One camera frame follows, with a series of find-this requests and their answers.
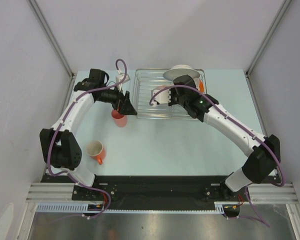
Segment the pink tumbler cup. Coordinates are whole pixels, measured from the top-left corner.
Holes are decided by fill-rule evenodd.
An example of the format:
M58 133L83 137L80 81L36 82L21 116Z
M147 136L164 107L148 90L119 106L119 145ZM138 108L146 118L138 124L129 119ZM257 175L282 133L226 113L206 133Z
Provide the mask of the pink tumbler cup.
M123 128L127 125L127 116L126 115L123 115L123 114L120 114L118 111L116 110L112 110L111 111L111 117L114 121L114 123L120 127L120 128Z

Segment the orange white bowl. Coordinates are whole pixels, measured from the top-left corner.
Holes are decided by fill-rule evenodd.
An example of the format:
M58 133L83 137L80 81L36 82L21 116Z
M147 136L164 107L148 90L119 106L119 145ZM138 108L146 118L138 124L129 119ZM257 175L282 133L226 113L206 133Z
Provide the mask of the orange white bowl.
M199 78L194 78L193 79L194 83L195 83L195 86L196 86L196 89L200 92L200 93L204 93L204 84L203 84L203 81Z

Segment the white deep plate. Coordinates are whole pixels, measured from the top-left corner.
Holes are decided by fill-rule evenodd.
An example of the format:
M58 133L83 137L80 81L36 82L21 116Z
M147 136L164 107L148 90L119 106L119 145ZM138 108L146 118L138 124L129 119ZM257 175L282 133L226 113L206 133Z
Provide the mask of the white deep plate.
M163 73L163 77L169 81L184 75L189 75L193 79L200 77L200 73L197 70L185 64L175 65Z

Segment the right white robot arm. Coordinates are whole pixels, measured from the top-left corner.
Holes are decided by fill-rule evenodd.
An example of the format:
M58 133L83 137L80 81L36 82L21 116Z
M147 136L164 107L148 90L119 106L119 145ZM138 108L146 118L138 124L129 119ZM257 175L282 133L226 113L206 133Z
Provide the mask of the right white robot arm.
M262 183L275 168L280 168L280 140L275 135L266 137L238 121L215 98L200 93L190 75L170 80L175 86L171 90L172 105L179 104L192 118L220 131L247 156L244 165L222 183L220 194L225 200L232 201L240 189Z

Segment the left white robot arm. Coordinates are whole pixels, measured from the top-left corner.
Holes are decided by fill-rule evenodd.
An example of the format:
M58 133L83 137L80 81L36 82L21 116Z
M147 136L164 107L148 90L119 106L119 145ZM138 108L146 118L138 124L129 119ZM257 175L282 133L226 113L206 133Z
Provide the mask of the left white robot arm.
M119 84L110 86L110 76L100 69L91 69L89 76L73 88L72 99L57 122L43 128L39 139L44 161L52 176L69 174L78 184L85 185L83 194L90 200L100 196L101 188L94 184L95 175L82 159L82 149L76 140L81 122L96 102L111 104L121 115L137 115L130 99L130 92L123 91Z

